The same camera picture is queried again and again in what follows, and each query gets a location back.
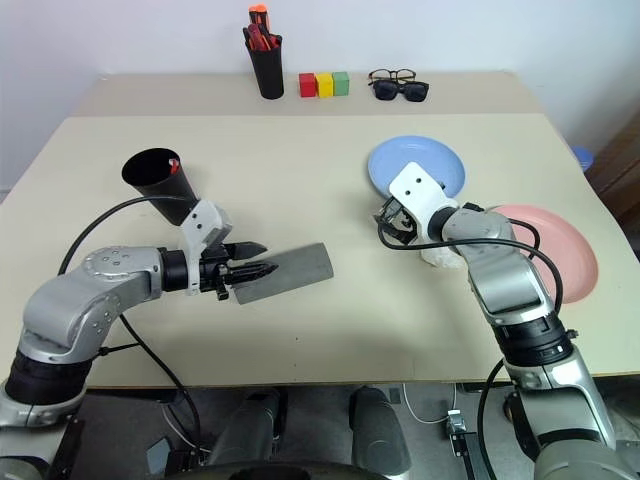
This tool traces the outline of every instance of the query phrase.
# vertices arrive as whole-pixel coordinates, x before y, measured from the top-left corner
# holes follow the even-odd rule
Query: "plate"
[[[394,137],[378,145],[369,156],[369,177],[378,192],[390,197],[389,185],[409,162],[416,162],[454,197],[462,190],[462,161],[445,144],[417,135]]]
[[[577,302],[591,293],[598,281],[598,261],[589,242],[573,225],[555,213],[533,205],[501,205],[494,211],[530,223],[538,230],[540,251],[551,258],[562,277],[562,303]],[[529,230],[513,225],[513,231],[518,241],[533,245],[533,235]],[[534,258],[533,263],[551,298],[555,298],[556,287],[551,270],[539,258]]]

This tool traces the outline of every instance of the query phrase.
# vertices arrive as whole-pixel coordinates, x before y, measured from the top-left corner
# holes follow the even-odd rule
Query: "red block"
[[[313,73],[301,73],[298,75],[300,80],[300,96],[315,97],[316,96],[316,77]]]

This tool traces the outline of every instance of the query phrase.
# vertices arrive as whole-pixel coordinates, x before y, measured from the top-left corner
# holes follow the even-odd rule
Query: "sunglasses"
[[[407,68],[402,70],[378,69],[369,74],[369,85],[373,86],[378,100],[393,100],[402,93],[410,102],[422,102],[427,98],[429,84],[416,82],[416,72]]]

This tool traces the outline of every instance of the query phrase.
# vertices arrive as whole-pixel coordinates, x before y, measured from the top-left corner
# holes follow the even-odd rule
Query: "black cup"
[[[269,100],[275,100],[284,95],[284,83],[282,81],[282,37],[277,35],[278,46],[268,51],[251,50],[245,43],[253,71],[256,74],[260,95]]]
[[[173,173],[171,160],[178,162],[177,169],[173,167]],[[145,196],[172,195],[185,198],[184,202],[151,202],[173,225],[180,225],[198,203],[184,174],[180,157],[173,150],[151,148],[135,154],[122,167],[122,179]]]

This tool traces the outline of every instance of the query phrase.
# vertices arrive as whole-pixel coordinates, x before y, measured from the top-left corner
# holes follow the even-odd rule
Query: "pink plate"
[[[530,223],[540,233],[540,251],[556,264],[564,286],[563,303],[583,299],[598,280],[598,262],[589,243],[576,228],[548,210],[532,205],[501,205],[494,210],[506,217]],[[513,226],[518,241],[533,245],[533,235],[519,225]],[[534,265],[540,272],[551,298],[556,287],[549,268],[539,258]]]

